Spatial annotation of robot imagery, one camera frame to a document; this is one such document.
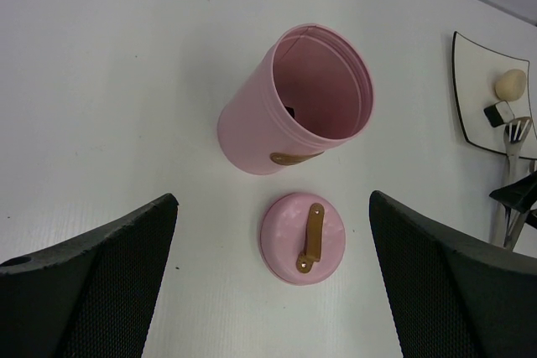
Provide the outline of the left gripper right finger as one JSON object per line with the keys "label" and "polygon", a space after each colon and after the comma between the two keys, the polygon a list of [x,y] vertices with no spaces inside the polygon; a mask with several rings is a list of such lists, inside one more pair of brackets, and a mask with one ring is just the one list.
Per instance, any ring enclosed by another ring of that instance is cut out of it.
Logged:
{"label": "left gripper right finger", "polygon": [[405,357],[534,357],[536,261],[380,191],[369,222]]}

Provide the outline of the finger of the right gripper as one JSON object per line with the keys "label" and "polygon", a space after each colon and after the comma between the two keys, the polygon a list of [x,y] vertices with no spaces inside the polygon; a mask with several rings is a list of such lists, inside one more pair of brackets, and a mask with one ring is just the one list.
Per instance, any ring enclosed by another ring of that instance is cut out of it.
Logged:
{"label": "finger of the right gripper", "polygon": [[529,218],[531,209],[536,202],[536,161],[531,160],[529,172],[521,179],[516,179],[511,185],[503,186],[493,190],[489,197],[511,209],[513,213],[510,228],[522,228]]}

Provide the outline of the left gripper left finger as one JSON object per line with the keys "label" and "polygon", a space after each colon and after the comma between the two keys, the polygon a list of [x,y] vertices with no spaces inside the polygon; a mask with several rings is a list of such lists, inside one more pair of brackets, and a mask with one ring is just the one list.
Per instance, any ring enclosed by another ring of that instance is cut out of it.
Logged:
{"label": "left gripper left finger", "polygon": [[1,265],[3,357],[140,357],[179,203],[135,211]]}

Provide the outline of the metal tongs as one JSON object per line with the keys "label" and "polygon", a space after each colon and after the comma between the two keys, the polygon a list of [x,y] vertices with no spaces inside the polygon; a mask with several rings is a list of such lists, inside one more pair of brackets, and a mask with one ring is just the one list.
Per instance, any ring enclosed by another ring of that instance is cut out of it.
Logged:
{"label": "metal tongs", "polygon": [[[518,117],[505,125],[503,131],[503,143],[507,156],[506,174],[503,178],[503,186],[511,185],[515,182],[517,165],[521,149],[525,139],[530,133],[533,125],[531,117]],[[492,226],[491,243],[494,246],[504,246],[507,240],[508,230],[511,225],[513,213],[511,209],[501,203],[498,204],[497,216]]]}

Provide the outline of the black white sushi piece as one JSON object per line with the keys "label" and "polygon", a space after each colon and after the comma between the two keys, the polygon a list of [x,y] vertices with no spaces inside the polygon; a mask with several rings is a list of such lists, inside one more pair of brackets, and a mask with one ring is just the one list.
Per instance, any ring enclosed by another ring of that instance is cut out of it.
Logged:
{"label": "black white sushi piece", "polygon": [[483,109],[483,113],[487,118],[491,127],[501,127],[514,118],[514,112],[507,101],[499,101]]}
{"label": "black white sushi piece", "polygon": [[291,106],[285,106],[284,109],[288,112],[288,114],[295,119],[295,109]]}

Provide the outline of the pink lunch box lid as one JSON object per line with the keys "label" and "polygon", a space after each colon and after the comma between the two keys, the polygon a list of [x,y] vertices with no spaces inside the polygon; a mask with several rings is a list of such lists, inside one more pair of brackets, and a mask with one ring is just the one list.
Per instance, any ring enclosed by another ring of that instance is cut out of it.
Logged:
{"label": "pink lunch box lid", "polygon": [[259,225],[258,245],[268,270],[295,286],[321,283],[339,267],[345,226],[335,207],[310,193],[280,197]]}

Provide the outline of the pink cylindrical lunch box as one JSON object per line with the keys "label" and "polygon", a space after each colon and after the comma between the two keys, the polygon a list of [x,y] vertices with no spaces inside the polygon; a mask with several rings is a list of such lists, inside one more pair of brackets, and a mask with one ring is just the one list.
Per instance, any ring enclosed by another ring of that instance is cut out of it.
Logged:
{"label": "pink cylindrical lunch box", "polygon": [[337,32],[305,24],[279,38],[223,108],[218,141],[238,169],[274,174],[355,138],[373,105],[360,54]]}

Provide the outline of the round beige bun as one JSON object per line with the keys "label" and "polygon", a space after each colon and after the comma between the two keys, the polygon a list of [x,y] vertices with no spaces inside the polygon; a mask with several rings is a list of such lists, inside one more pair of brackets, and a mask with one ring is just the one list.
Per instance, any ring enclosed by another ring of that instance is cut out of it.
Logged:
{"label": "round beige bun", "polygon": [[518,69],[503,73],[494,84],[494,91],[500,101],[517,101],[525,93],[527,75]]}

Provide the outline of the white square plate black rim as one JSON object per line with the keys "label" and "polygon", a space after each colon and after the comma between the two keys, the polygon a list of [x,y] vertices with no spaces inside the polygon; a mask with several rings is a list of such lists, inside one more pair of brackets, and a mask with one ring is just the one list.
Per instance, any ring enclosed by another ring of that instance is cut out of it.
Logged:
{"label": "white square plate black rim", "polygon": [[499,102],[494,85],[509,70],[530,73],[530,62],[480,45],[454,32],[451,75],[462,133],[476,148],[505,155],[503,126],[493,127],[485,109]]}

